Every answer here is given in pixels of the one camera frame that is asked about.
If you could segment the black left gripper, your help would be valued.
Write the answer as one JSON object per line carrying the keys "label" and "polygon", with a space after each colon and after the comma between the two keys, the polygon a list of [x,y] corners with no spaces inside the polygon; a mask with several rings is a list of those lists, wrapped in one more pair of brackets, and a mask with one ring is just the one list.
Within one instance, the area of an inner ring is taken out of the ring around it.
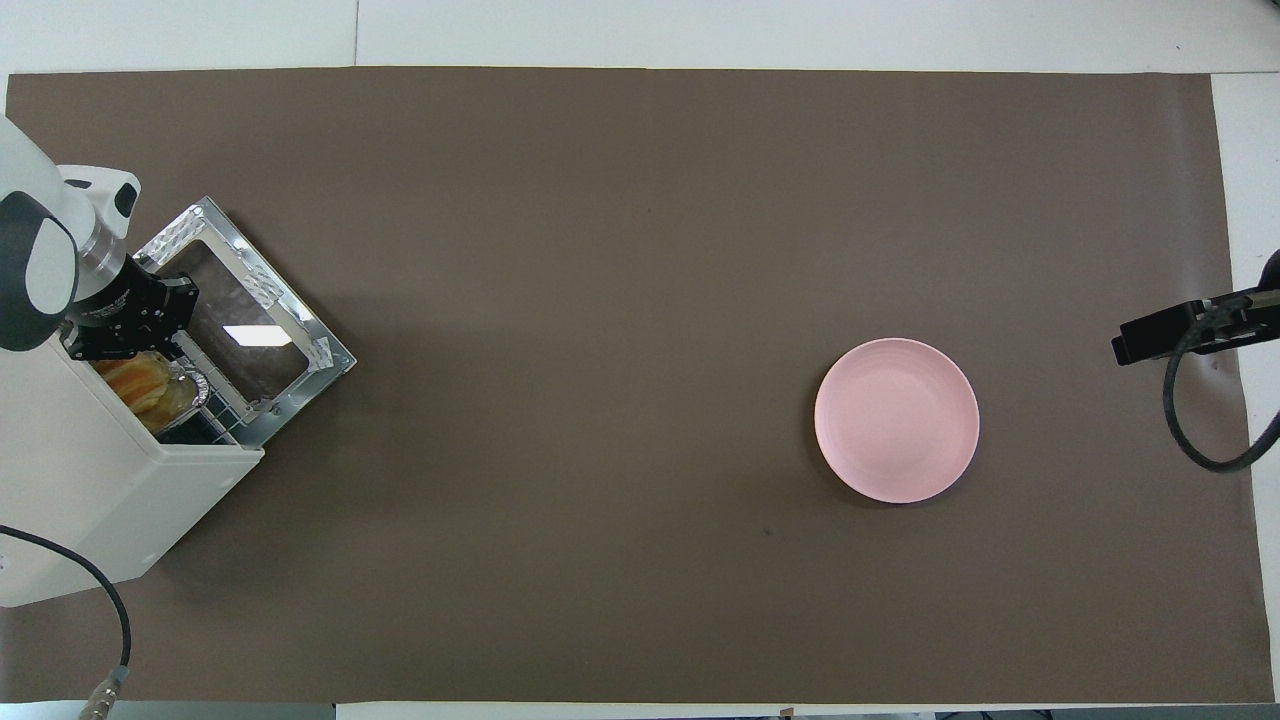
{"label": "black left gripper", "polygon": [[195,314],[198,287],[186,273],[160,277],[133,258],[97,293],[69,306],[61,346],[73,360],[128,360],[156,352],[166,360],[184,356],[175,337]]}

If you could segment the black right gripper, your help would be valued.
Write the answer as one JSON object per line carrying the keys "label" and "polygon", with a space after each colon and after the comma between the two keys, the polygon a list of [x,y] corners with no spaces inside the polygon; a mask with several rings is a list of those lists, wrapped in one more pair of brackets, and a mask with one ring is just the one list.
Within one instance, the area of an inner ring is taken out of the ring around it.
{"label": "black right gripper", "polygon": [[1279,291],[1249,288],[1212,299],[1176,304],[1120,325],[1112,338],[1116,364],[1128,366],[1146,360],[1170,357],[1181,337],[1206,313],[1224,305],[1245,301],[1224,318],[1210,323],[1189,345],[1188,351],[1211,355],[1277,338]]}

